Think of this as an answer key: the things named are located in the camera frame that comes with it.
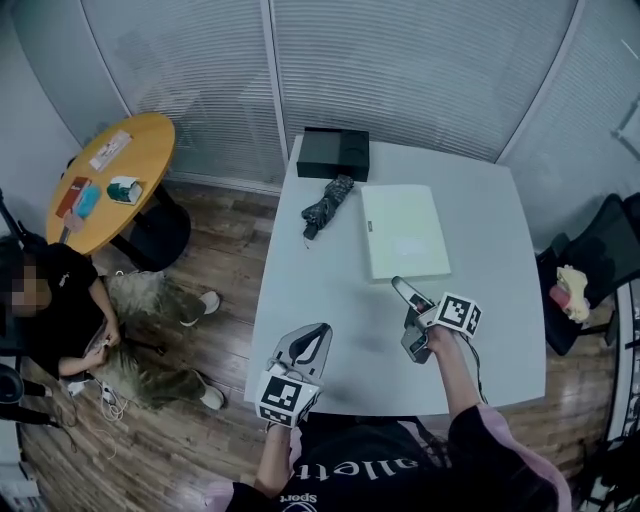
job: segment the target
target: black t-shirt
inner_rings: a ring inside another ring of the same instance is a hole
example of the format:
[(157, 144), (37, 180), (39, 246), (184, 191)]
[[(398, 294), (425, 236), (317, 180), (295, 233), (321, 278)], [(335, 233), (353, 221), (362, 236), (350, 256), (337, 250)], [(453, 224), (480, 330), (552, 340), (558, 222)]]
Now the black t-shirt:
[(324, 436), (308, 436), (304, 426), (301, 431), (301, 456), (280, 495), (268, 499), (234, 483), (231, 496), (220, 500), (217, 491), (218, 500), (207, 510), (570, 510), (562, 475), (516, 443), (504, 419), (489, 407), (459, 414), (449, 441), (430, 436), (426, 448), (397, 422)]
[(52, 244), (36, 253), (46, 273), (51, 304), (33, 317), (16, 319), (29, 357), (58, 378), (62, 357), (83, 357), (104, 315), (91, 298), (89, 287), (98, 278), (93, 265), (64, 244)]

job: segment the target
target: orange item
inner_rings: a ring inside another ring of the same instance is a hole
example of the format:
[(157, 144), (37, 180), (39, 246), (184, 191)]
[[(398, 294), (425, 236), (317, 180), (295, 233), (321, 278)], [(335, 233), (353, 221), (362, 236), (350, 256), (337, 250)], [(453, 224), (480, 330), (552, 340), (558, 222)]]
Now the orange item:
[(85, 178), (83, 176), (77, 176), (72, 182), (67, 192), (62, 197), (62, 201), (60, 201), (60, 205), (56, 210), (56, 215), (61, 219), (64, 218), (64, 214), (70, 210), (73, 210), (73, 207), (80, 200), (82, 195), (82, 191), (91, 185), (91, 180), (89, 178)]

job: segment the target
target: teal object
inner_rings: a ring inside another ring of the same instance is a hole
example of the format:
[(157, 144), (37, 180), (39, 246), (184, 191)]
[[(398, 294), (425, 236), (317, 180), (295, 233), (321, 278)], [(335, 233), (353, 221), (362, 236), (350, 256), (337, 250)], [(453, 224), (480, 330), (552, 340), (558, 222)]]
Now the teal object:
[(102, 192), (98, 185), (88, 186), (82, 192), (82, 197), (78, 201), (78, 205), (73, 209), (73, 213), (81, 219), (86, 219), (95, 208), (101, 194)]

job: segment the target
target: red object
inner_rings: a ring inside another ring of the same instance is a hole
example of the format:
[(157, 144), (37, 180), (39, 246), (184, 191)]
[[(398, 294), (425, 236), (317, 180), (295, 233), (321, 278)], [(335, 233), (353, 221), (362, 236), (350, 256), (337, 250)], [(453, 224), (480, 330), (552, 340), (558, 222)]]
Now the red object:
[(557, 284), (552, 286), (549, 290), (549, 297), (551, 297), (562, 309), (566, 308), (571, 300), (571, 296), (564, 290), (564, 288)]
[(75, 178), (69, 186), (67, 193), (62, 198), (62, 201), (60, 201), (58, 209), (56, 210), (56, 215), (63, 219), (65, 213), (69, 210), (73, 210), (73, 207), (80, 200), (82, 191), (89, 185), (91, 185), (91, 180), (89, 178), (84, 178), (82, 176)]

